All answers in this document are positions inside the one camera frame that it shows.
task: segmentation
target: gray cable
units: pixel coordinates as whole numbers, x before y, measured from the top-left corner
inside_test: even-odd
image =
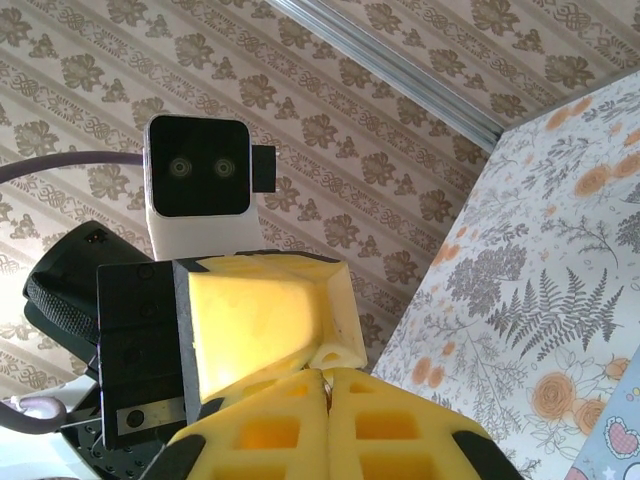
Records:
[[[68,152],[45,157],[29,158],[0,167],[0,185],[24,175],[49,170],[96,163],[119,163],[142,166],[142,155],[118,152]],[[35,418],[14,410],[0,402],[0,426],[20,433],[42,435],[62,427],[67,419],[65,405],[54,397],[26,397],[20,400],[20,408],[35,409],[47,418]]]

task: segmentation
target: black face screen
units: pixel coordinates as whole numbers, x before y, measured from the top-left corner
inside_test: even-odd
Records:
[[[149,156],[160,215],[239,215],[249,208],[251,140],[244,123],[156,117],[149,126]]]

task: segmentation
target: floral wallpaper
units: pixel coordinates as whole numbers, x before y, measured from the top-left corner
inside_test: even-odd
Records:
[[[487,154],[260,0],[16,0],[0,6],[0,163],[140,152],[156,113],[237,118],[280,152],[267,243],[349,261],[371,365]],[[82,365],[24,321],[21,287],[96,219],[150,253],[142,171],[52,170],[0,188],[0,397]]]
[[[637,0],[323,2],[504,126],[640,67]]]
[[[504,134],[374,375],[567,472],[640,336],[640,73]]]

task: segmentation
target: patterned wallpaper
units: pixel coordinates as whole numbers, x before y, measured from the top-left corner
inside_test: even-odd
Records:
[[[636,73],[503,135],[373,373],[563,478],[638,348],[639,263]]]
[[[640,67],[638,0],[324,2],[503,126]]]
[[[238,118],[280,150],[267,242],[347,259],[371,364],[486,154],[264,1],[23,0],[0,7],[0,162],[140,152],[156,113]],[[141,169],[48,171],[0,189],[0,395],[81,365],[21,317],[29,268],[96,219],[150,253]]]

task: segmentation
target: yellow foam block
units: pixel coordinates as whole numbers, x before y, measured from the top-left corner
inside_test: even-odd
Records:
[[[180,430],[205,438],[190,479],[328,480],[322,373],[304,370]]]
[[[349,270],[301,255],[211,257],[189,273],[200,400],[236,403],[304,365],[366,365]]]
[[[452,434],[490,438],[473,420],[357,370],[336,368],[331,480],[477,479]]]

